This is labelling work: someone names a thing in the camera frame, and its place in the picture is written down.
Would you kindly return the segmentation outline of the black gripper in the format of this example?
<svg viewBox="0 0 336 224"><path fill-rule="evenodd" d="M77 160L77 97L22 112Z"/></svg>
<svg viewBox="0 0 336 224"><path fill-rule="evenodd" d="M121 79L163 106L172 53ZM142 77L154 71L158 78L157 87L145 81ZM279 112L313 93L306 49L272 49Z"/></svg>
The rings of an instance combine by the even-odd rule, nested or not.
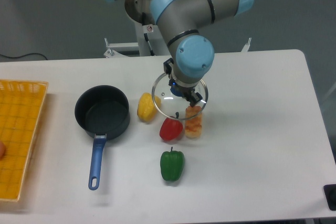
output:
<svg viewBox="0 0 336 224"><path fill-rule="evenodd" d="M169 74L169 86L174 95L178 97L185 98L189 102L191 107L196 106L202 99L202 95L195 91L195 87L198 85L196 83L185 83L177 79L177 77L172 74L174 65L173 59L168 59L163 62L164 73Z"/></svg>

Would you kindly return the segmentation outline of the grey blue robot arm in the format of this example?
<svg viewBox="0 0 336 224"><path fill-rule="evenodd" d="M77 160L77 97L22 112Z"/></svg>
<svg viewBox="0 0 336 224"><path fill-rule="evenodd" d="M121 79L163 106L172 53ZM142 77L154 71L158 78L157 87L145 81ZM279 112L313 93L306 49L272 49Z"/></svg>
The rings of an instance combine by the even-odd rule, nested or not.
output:
<svg viewBox="0 0 336 224"><path fill-rule="evenodd" d="M254 0L125 0L124 8L134 23L160 31L171 55L164 64L171 91L195 106L202 99L195 88L214 60L213 45L199 29L246 12L253 4Z"/></svg>

